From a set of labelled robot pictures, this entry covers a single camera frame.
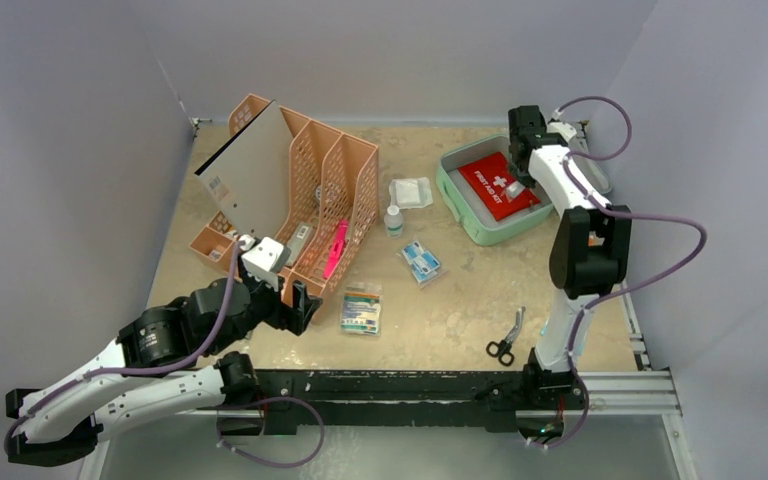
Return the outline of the red first aid pouch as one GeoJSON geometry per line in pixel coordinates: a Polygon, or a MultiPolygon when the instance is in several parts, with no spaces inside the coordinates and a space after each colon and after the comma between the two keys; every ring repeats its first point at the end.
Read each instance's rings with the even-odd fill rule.
{"type": "Polygon", "coordinates": [[[515,198],[507,195],[506,189],[514,177],[508,171],[507,158],[500,151],[463,165],[457,171],[496,221],[541,206],[537,195],[529,189],[515,198]]]}

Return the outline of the alcohol wipes bag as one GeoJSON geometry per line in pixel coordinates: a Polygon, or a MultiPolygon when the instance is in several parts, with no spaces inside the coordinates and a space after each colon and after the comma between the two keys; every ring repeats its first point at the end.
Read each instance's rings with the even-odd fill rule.
{"type": "Polygon", "coordinates": [[[436,255],[418,239],[404,245],[398,256],[405,261],[411,276],[419,288],[424,288],[447,273],[436,255]]]}

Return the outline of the white gauze pad packet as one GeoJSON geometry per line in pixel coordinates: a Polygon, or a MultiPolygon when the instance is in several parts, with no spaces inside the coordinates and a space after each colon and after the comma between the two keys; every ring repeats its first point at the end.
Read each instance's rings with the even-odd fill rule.
{"type": "Polygon", "coordinates": [[[401,210],[421,209],[433,204],[431,182],[427,177],[393,179],[388,190],[390,204],[401,210]]]}

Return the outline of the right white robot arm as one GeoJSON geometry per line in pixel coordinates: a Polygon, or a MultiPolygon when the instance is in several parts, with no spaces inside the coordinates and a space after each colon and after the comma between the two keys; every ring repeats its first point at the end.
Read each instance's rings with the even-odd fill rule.
{"type": "Polygon", "coordinates": [[[612,207],[575,164],[568,127],[523,105],[509,110],[508,131],[510,173],[525,188],[540,188],[560,217],[549,256],[556,294],[521,381],[524,399],[544,407],[575,386],[594,304],[625,278],[631,222],[628,208],[612,207]]]}

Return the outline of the small white plastic bottle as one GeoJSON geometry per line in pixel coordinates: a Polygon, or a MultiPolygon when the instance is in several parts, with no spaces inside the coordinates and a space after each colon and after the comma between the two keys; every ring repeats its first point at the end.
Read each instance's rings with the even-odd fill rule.
{"type": "Polygon", "coordinates": [[[383,217],[384,225],[389,237],[397,238],[403,233],[404,217],[398,205],[389,205],[383,217]]]}

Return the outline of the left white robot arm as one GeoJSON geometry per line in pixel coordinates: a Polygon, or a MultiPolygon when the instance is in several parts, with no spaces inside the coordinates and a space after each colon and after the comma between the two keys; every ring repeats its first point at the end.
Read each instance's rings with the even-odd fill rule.
{"type": "Polygon", "coordinates": [[[11,463],[54,467],[118,433],[186,410],[244,409],[264,392],[250,358],[229,352],[260,324],[301,335],[321,298],[296,281],[292,303],[267,283],[220,278],[145,310],[85,365],[42,389],[5,396],[11,463]]]}

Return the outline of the blue white bandage roll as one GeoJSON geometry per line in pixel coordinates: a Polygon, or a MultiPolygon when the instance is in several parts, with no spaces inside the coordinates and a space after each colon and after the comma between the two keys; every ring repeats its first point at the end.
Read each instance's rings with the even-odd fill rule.
{"type": "Polygon", "coordinates": [[[526,191],[526,187],[518,181],[508,184],[504,190],[505,196],[509,202],[514,202],[526,191]]]}

